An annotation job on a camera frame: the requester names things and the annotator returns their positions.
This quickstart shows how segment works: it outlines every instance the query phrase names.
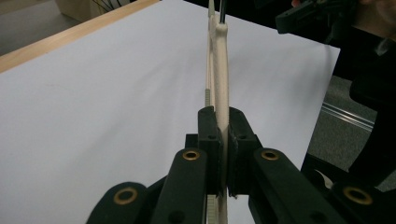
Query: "black object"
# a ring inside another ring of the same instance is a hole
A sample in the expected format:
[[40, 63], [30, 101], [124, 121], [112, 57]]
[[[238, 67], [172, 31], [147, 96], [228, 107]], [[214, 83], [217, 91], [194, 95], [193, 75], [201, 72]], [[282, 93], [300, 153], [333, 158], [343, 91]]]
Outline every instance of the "black object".
[[[205, 223], [206, 194], [222, 193], [222, 143], [212, 106], [199, 111], [198, 122], [198, 134], [187, 135], [168, 176], [149, 188], [126, 182], [110, 189], [87, 223]], [[305, 162], [308, 181], [282, 152], [261, 146], [241, 111], [230, 108], [230, 126], [227, 185], [232, 196], [249, 195], [256, 223], [396, 223], [395, 192], [382, 193], [353, 178], [317, 189], [307, 164], [324, 173], [330, 164]]]

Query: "gray floor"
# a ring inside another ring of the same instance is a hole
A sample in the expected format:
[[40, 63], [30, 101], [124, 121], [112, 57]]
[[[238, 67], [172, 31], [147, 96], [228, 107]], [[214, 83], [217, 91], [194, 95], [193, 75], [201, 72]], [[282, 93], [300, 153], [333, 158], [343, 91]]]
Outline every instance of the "gray floor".
[[[0, 55], [77, 24], [78, 21], [61, 14], [53, 0], [0, 15]], [[349, 81], [333, 77], [325, 102], [374, 121], [376, 113], [373, 110], [349, 98], [349, 86]], [[322, 111], [308, 152], [347, 170], [360, 153], [369, 135], [369, 131]], [[396, 173], [378, 188], [395, 189]]]

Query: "white tabletop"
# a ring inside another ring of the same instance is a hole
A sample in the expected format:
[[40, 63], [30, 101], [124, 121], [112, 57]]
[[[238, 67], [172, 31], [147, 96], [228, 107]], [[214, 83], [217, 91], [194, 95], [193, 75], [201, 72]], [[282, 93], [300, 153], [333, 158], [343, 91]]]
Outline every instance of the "white tabletop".
[[[226, 20], [231, 106], [301, 167], [339, 50]], [[207, 9], [164, 0], [0, 74], [0, 223], [84, 223], [111, 187], [165, 176], [197, 133], [206, 38]]]

